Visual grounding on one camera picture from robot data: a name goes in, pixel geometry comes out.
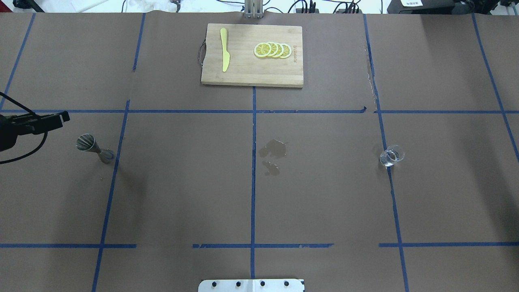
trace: lemon slice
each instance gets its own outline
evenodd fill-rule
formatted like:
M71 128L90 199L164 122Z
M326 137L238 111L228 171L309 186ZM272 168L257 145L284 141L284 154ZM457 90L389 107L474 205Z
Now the lemon slice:
M279 56L280 59L286 59L292 54L292 47L287 44L280 44L283 47L283 54Z
M279 51L277 54L275 54L274 56L272 56L273 58L279 58L281 57L281 55L283 55L283 52L285 51L285 47L282 46L281 44L277 44L277 46L279 47Z
M270 54L272 46L269 43L259 43L254 47L254 54L256 57L265 58Z
M268 42L270 44L270 46L272 47L272 49L270 50L270 54L268 54L269 57L272 57L274 55L276 55L279 51L279 43L275 43L275 42Z

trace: clear glass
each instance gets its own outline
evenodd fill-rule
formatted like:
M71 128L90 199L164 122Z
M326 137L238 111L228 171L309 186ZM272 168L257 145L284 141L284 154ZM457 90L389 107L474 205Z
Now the clear glass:
M386 167L391 167L395 163L404 160L404 150L398 145L389 146L380 155L380 162Z

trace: cutting board handle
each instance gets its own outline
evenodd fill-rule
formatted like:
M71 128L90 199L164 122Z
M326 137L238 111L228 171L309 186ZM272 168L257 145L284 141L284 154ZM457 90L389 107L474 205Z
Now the cutting board handle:
M202 44L200 45L200 48L198 49L198 62L200 63L201 67L203 67L202 47L206 47L206 51L207 51L207 46L206 46L206 40L205 39L203 40Z

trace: wooden cutting board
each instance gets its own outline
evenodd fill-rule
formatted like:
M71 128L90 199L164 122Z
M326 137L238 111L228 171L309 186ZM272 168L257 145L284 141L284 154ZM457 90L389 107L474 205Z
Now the wooden cutting board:
M227 29L229 68L222 72L220 29ZM254 47L262 42L286 43L286 59L258 58ZM209 23L203 60L202 84L269 87L303 87L303 28L286 25Z

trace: yellow plastic knife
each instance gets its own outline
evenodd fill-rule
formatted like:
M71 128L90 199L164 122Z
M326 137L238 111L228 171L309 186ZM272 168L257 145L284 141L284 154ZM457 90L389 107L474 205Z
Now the yellow plastic knife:
M220 37L222 38L222 52L223 52L223 59L222 59L222 71L227 71L227 68L229 68L229 61L230 61L230 54L227 51L227 29L221 28L220 29Z

